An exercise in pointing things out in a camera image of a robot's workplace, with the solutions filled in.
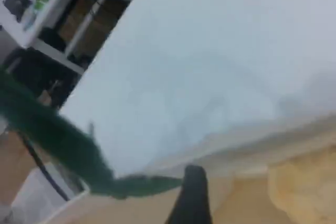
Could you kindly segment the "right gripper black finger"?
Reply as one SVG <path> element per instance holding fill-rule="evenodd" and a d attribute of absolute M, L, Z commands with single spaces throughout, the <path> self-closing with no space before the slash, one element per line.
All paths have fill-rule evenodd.
<path fill-rule="evenodd" d="M 204 168 L 188 165 L 185 168 L 180 194 L 166 223 L 211 223 L 208 180 Z"/>

